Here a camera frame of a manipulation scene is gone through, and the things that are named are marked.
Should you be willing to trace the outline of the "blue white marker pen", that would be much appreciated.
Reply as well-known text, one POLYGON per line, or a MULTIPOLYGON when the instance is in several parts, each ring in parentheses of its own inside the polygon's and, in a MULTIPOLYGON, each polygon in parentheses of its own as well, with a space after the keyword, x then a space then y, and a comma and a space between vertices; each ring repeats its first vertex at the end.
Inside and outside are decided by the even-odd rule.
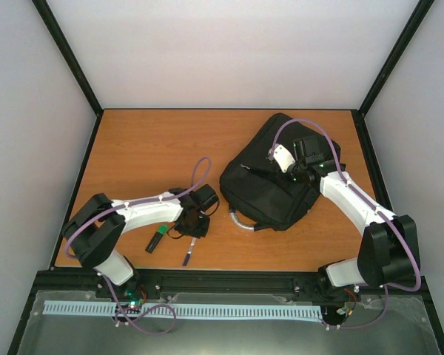
POLYGON ((192 256, 192 252, 193 252, 193 249, 194 249, 195 244, 197 243, 197 241, 198 241, 198 239, 196 237, 192 238, 192 240, 191 240, 191 242, 189 244, 189 248, 187 250, 186 256, 185 256, 184 261, 182 263, 183 267, 186 267, 188 265, 190 257, 192 256))

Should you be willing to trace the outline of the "black student backpack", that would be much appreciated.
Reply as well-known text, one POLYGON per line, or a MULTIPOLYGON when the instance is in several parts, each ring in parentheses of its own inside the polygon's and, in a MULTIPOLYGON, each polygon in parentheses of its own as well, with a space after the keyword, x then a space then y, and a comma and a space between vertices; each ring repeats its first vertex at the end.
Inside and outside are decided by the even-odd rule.
POLYGON ((304 217, 320 196, 319 186, 292 180, 281 171, 275 160, 269 159, 274 143, 295 155, 297 139, 315 137, 325 160, 340 156, 341 148, 329 145, 325 136, 276 113, 258 130, 253 139, 231 160, 220 176, 220 191, 229 205, 229 216, 236 226, 259 231, 285 231, 304 217))

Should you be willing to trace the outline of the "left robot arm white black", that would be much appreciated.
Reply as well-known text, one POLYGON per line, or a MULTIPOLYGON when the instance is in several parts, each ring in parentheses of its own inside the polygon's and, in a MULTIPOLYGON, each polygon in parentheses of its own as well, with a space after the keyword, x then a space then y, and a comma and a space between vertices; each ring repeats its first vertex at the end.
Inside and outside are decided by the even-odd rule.
POLYGON ((219 204, 208 184, 199 189, 170 189, 140 200, 110 200, 96 194, 63 227, 64 250, 83 268, 107 277, 122 297, 132 297, 138 292, 139 279, 130 261, 116 251, 121 235, 152 224, 172 223, 183 236, 205 237, 210 224, 206 212, 219 204))

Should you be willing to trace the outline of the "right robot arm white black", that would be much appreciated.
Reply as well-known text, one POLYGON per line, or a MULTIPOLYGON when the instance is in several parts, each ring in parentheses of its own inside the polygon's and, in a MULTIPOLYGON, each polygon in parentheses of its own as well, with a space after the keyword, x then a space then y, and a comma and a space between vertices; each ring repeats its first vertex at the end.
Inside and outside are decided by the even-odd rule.
POLYGON ((293 149, 276 144, 274 159, 295 183, 319 189, 354 224, 362 237, 358 256, 322 267, 332 288, 390 285, 404 291, 421 286, 417 227, 364 192, 337 158, 328 160, 314 136, 297 139, 293 149))

